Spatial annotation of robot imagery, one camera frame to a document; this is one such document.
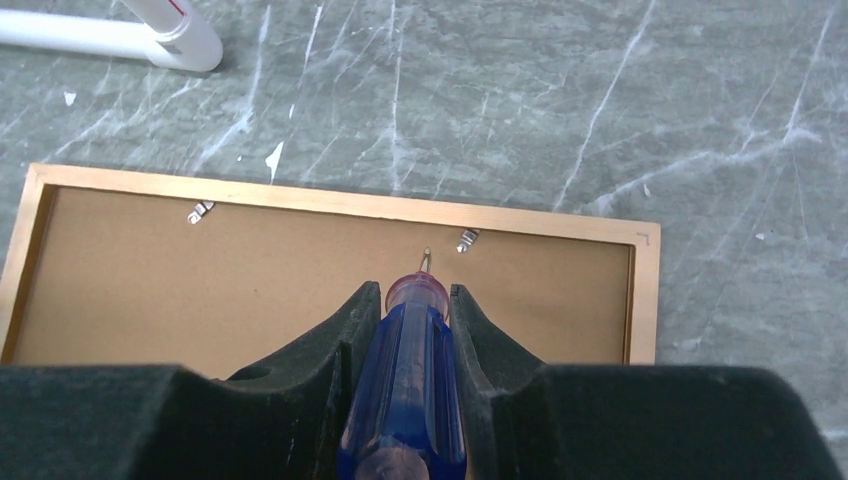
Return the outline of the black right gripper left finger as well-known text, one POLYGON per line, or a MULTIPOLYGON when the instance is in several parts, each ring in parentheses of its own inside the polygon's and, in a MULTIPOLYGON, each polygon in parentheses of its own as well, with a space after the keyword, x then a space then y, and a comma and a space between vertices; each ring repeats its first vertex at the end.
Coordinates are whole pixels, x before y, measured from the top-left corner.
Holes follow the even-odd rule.
POLYGON ((180 365, 5 367, 5 479, 332 479, 379 321, 365 282, 226 380, 180 365))

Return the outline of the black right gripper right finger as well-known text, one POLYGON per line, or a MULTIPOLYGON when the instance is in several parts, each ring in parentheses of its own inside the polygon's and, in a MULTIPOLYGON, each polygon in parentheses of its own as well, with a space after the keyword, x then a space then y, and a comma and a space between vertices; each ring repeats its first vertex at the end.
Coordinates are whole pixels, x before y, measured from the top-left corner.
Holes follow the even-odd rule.
POLYGON ((453 285, 451 328, 476 479, 838 479, 780 376, 727 366, 550 365, 453 285))

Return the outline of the blue handled screwdriver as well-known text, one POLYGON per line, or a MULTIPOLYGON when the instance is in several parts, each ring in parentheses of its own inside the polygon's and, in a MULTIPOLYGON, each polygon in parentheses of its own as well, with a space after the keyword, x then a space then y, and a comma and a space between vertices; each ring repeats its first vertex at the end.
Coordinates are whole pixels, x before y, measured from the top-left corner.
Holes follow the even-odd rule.
POLYGON ((337 450, 340 479, 466 475, 450 299, 431 263, 426 250, 386 295, 337 450))

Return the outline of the wooden picture frame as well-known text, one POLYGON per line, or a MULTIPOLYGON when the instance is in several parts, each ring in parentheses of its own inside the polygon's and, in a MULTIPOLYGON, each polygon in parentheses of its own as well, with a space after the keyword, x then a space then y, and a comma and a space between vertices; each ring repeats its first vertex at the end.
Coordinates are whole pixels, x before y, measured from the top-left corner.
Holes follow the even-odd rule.
POLYGON ((33 164, 1 279, 1 360, 225 378, 382 291, 424 250, 549 363, 655 359, 655 223, 33 164))

